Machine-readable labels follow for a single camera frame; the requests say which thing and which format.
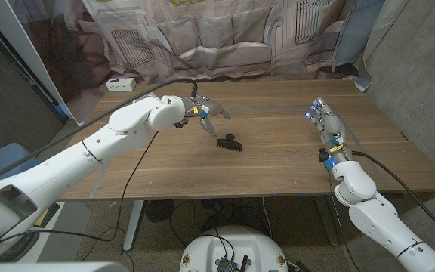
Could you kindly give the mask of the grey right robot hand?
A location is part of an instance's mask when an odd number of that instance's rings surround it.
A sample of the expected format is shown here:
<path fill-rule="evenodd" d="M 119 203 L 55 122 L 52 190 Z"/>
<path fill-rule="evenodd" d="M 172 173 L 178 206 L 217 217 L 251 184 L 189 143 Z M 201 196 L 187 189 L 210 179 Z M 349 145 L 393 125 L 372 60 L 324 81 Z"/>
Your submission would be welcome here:
<path fill-rule="evenodd" d="M 305 116 L 319 131 L 323 144 L 319 150 L 319 161 L 331 169 L 340 162 L 352 160 L 346 130 L 339 116 L 332 112 L 332 108 L 321 97 L 315 99 L 310 108 L 311 112 Z"/>

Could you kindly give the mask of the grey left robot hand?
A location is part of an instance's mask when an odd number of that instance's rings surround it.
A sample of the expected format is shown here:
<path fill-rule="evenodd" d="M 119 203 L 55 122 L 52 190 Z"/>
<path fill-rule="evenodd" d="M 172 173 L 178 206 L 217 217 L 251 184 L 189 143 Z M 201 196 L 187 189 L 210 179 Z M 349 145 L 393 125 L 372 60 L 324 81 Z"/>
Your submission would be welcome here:
<path fill-rule="evenodd" d="M 199 123 L 203 130 L 213 138 L 217 137 L 216 131 L 209 116 L 222 115 L 225 119 L 231 119 L 230 113 L 219 103 L 209 97 L 196 95 L 182 99 L 185 107 L 184 118 L 178 123 L 180 127 L 186 125 L 190 118 L 199 117 Z"/>

